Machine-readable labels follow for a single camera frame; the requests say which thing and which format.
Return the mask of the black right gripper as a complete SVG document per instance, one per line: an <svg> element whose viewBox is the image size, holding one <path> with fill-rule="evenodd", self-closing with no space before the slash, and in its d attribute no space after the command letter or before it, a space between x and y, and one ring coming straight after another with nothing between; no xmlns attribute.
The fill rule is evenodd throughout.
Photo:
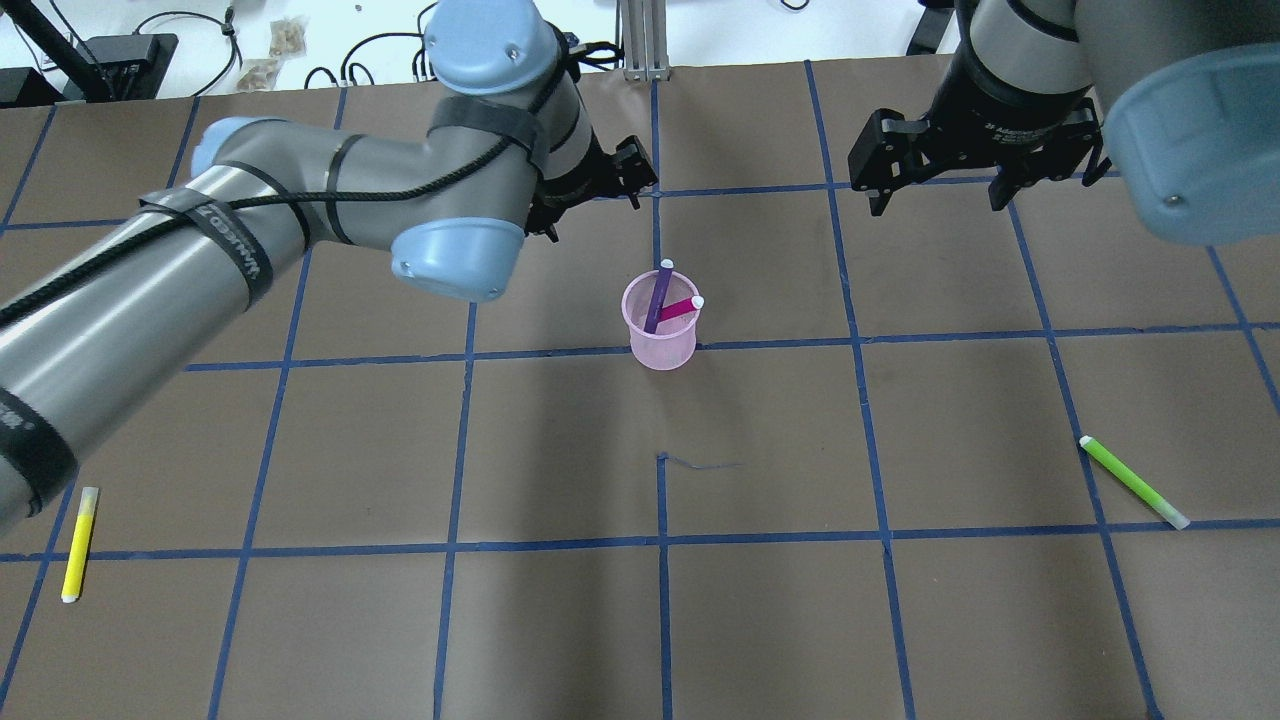
<svg viewBox="0 0 1280 720"><path fill-rule="evenodd" d="M936 174L997 167L989 206L1002 211L1020 190L1064 181L1084 165L1091 187L1112 168L1094 105L1080 105L1091 78L1061 94L1033 92L989 69L977 51L955 53L925 115L874 110L847 154L852 190L883 217L892 197Z"/></svg>

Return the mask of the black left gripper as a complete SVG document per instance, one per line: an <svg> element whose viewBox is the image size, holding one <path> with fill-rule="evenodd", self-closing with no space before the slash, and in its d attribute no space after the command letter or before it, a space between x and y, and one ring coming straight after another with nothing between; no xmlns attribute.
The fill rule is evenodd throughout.
<svg viewBox="0 0 1280 720"><path fill-rule="evenodd" d="M539 137L526 154L538 179L525 233L552 241L570 209L599 199L626 199L639 209L641 193L659 179L639 137L626 137L607 152L593 126L572 126L552 143Z"/></svg>

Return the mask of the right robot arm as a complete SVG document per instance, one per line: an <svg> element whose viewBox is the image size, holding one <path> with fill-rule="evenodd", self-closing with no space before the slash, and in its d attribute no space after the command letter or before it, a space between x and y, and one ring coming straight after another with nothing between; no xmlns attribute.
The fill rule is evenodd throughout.
<svg viewBox="0 0 1280 720"><path fill-rule="evenodd" d="M881 108L847 155L876 217L955 170L1024 188L1117 170L1147 231L1219 246L1279 228L1275 1L952 1L959 44L929 109Z"/></svg>

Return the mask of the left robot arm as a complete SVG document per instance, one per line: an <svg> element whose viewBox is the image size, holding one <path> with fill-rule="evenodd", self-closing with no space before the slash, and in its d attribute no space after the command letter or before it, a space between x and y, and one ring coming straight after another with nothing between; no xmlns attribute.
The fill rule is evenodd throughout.
<svg viewBox="0 0 1280 720"><path fill-rule="evenodd" d="M534 3L442 1L422 45L443 94L421 141L218 120L188 182L3 307L4 530L316 242L387 251L398 281L484 304L530 234L655 184L639 138L602 147L577 87L588 50Z"/></svg>

